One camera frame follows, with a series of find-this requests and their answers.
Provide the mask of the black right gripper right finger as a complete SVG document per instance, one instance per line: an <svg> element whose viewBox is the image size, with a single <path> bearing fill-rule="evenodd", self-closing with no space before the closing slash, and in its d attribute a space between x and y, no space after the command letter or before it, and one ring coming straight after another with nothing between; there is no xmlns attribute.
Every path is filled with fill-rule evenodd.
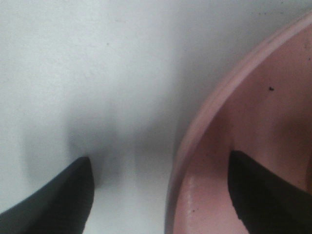
<svg viewBox="0 0 312 234"><path fill-rule="evenodd" d="M256 162L231 151L228 190L232 205L250 234L310 234L312 196Z"/></svg>

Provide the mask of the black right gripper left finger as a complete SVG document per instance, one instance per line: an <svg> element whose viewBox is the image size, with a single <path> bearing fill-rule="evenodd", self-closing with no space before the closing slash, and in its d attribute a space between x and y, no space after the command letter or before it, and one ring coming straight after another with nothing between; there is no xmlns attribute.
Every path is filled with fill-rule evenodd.
<svg viewBox="0 0 312 234"><path fill-rule="evenodd" d="M2 234L81 234L95 194L90 159L80 157L46 185L0 214Z"/></svg>

